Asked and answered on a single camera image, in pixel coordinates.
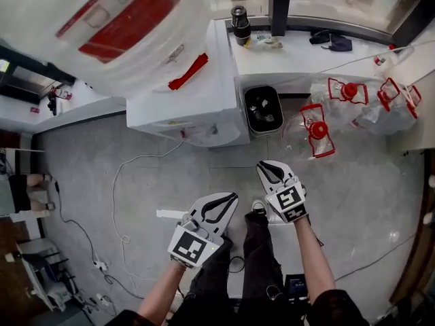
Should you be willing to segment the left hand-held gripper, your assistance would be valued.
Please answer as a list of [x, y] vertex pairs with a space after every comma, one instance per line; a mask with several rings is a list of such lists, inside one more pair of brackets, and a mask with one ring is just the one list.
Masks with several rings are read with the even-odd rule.
[[239, 203], [234, 192], [218, 192], [199, 198], [188, 212], [172, 211], [179, 219], [168, 252], [187, 268], [201, 267], [224, 244], [222, 234]]

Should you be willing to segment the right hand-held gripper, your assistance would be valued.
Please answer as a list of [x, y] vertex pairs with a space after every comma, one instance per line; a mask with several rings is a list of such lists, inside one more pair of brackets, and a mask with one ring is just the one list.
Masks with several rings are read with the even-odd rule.
[[287, 164], [261, 160], [256, 171], [267, 193], [266, 202], [284, 223], [293, 223], [307, 216], [306, 189]]

